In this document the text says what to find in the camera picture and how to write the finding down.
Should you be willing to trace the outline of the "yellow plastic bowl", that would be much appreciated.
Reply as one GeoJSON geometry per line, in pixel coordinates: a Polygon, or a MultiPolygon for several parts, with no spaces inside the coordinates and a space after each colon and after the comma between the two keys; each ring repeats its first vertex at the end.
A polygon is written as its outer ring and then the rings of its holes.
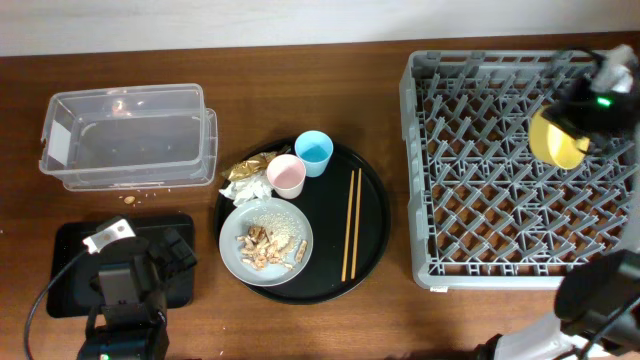
{"type": "Polygon", "coordinates": [[[536,159],[565,170],[576,168],[586,157],[590,139],[573,138],[544,115],[546,106],[539,108],[530,120],[528,139],[536,159]]]}

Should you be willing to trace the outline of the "pink plastic cup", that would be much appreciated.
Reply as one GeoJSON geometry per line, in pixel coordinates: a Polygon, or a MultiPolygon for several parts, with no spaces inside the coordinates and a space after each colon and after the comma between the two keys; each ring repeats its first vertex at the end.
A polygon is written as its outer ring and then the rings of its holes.
{"type": "Polygon", "coordinates": [[[298,197],[306,179],[306,168],[295,155],[276,156],[268,165],[266,175],[276,193],[284,199],[298,197]]]}

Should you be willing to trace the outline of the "blue plastic cup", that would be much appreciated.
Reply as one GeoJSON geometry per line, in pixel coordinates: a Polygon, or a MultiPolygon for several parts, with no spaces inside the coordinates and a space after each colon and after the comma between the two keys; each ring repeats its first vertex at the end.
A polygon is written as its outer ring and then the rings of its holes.
{"type": "Polygon", "coordinates": [[[309,130],[297,137],[294,151],[306,168],[306,176],[315,178],[326,170],[334,151],[334,144],[327,134],[309,130]]]}

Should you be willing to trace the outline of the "wooden chopstick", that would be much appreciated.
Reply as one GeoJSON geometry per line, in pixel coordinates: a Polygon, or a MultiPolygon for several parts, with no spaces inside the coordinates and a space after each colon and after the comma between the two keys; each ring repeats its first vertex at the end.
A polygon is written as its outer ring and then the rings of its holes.
{"type": "Polygon", "coordinates": [[[348,202],[347,202],[347,212],[346,212],[346,222],[345,222],[345,234],[344,234],[344,247],[343,247],[343,258],[342,258],[342,268],[341,268],[341,282],[346,281],[346,271],[347,271],[347,260],[349,253],[349,237],[351,231],[351,212],[352,212],[352,202],[353,202],[353,191],[354,191],[354,180],[355,174],[354,170],[351,171],[350,175],[350,184],[349,184],[349,193],[348,193],[348,202]]]}
{"type": "Polygon", "coordinates": [[[357,188],[356,188],[356,211],[355,211],[355,229],[353,238],[353,251],[351,261],[350,278],[355,279],[357,267],[357,254],[359,242],[359,223],[360,223],[360,205],[361,205],[361,188],[362,188],[362,169],[358,169],[357,188]]]}

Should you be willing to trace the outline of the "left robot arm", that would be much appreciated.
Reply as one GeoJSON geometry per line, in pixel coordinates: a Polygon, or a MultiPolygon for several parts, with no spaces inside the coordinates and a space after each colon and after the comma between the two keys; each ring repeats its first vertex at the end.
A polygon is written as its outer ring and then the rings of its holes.
{"type": "Polygon", "coordinates": [[[91,308],[79,359],[163,359],[169,280],[197,264],[181,234],[129,237],[106,245],[97,281],[104,303],[91,308]]]}

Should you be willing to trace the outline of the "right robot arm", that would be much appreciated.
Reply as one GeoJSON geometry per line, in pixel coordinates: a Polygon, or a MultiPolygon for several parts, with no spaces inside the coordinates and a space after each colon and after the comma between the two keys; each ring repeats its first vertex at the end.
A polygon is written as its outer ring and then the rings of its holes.
{"type": "MultiPolygon", "coordinates": [[[[615,136],[639,140],[639,59],[629,45],[592,53],[595,70],[556,102],[538,110],[529,127],[536,159],[566,170],[611,151],[615,136]]],[[[569,272],[554,311],[509,335],[478,345],[475,359],[589,359],[639,349],[639,196],[621,243],[610,254],[569,272]]]]}

